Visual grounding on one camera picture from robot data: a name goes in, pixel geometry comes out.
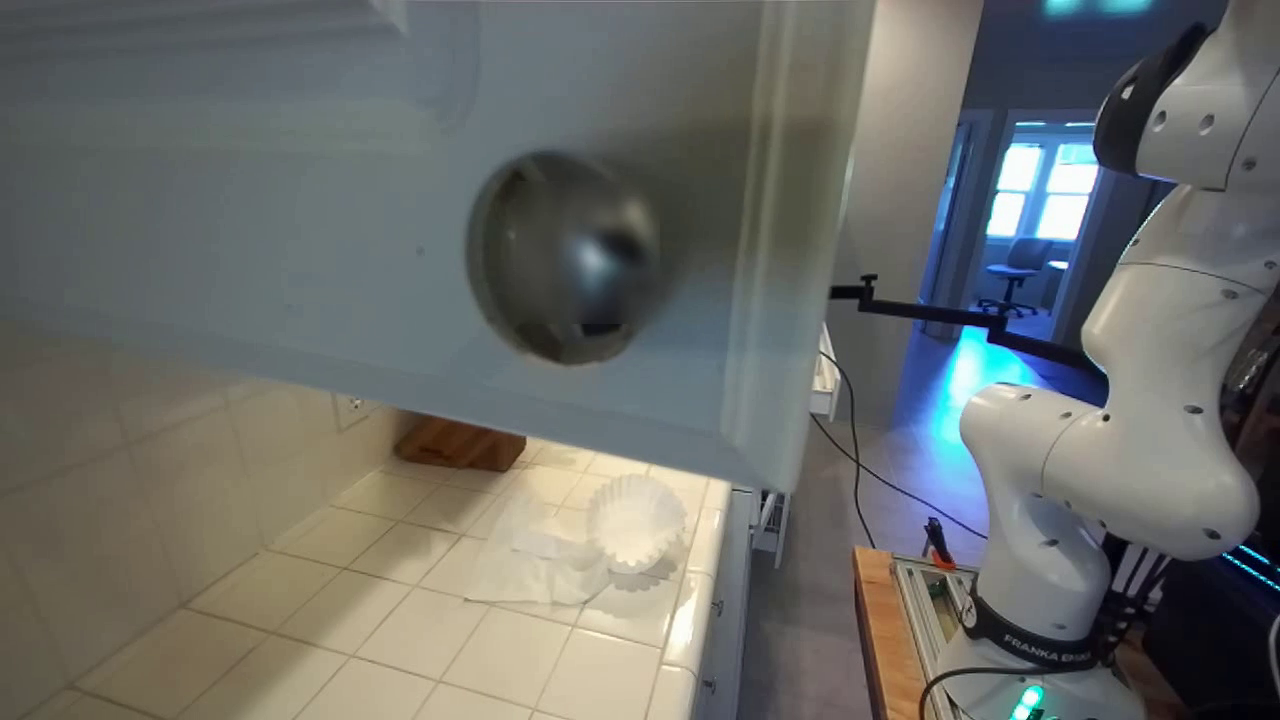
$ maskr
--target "white bowl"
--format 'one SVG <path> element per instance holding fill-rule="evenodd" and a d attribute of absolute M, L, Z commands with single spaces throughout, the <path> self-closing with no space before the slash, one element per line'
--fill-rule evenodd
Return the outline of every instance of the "white bowl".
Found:
<path fill-rule="evenodd" d="M 680 551 L 683 503 L 670 482 L 618 479 L 591 497 L 588 528 L 608 570 L 645 575 Z"/>

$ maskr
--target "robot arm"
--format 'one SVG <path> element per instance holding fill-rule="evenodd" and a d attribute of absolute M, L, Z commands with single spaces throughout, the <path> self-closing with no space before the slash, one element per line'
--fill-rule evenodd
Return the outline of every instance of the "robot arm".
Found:
<path fill-rule="evenodd" d="M 1231 0 L 1212 34 L 1189 31 L 1128 73 L 1102 112 L 1106 164 L 1180 183 L 1083 323 L 1107 402 L 1000 385 L 965 409 L 991 538 L 973 627 L 948 644 L 946 669 L 1049 669 L 1049 716 L 1146 716 L 1098 664 L 1113 585 L 1106 532 L 1204 559 L 1258 525 L 1258 482 L 1219 428 L 1219 379 L 1280 278 L 1276 34 L 1276 0 Z M 946 686 L 973 716 L 1015 707 L 1015 681 Z"/>

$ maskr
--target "wooden table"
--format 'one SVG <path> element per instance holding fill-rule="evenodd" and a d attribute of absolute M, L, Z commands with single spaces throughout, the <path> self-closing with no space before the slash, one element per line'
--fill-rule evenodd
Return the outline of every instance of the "wooden table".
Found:
<path fill-rule="evenodd" d="M 877 546 L 854 546 L 854 604 L 869 655 L 869 686 L 877 720 L 916 720 L 925 664 L 916 655 L 911 621 L 895 588 L 894 554 Z M 1166 682 L 1141 644 L 1117 651 L 1119 677 L 1149 704 L 1149 720 L 1191 720 L 1191 711 Z"/>

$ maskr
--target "white door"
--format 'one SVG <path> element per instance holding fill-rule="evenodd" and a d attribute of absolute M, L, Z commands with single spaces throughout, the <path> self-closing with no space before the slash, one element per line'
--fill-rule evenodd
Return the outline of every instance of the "white door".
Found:
<path fill-rule="evenodd" d="M 0 313 L 792 488 L 873 0 L 0 0 Z M 657 233 L 623 356 L 504 343 L 514 157 Z"/>

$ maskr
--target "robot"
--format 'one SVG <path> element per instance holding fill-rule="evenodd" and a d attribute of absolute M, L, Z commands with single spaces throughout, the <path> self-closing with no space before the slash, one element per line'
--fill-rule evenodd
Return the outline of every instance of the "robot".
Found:
<path fill-rule="evenodd" d="M 985 389 L 959 421 L 991 538 L 937 690 L 979 720 L 1141 720 L 1102 664 L 1106 537 L 1173 559 L 1240 543 L 1261 511 L 1219 428 L 1219 379 L 1280 278 L 1280 2 L 1231 0 L 1217 31 L 1133 68 L 1098 157 L 1180 183 L 1133 237 L 1083 323 L 1107 402 Z"/>

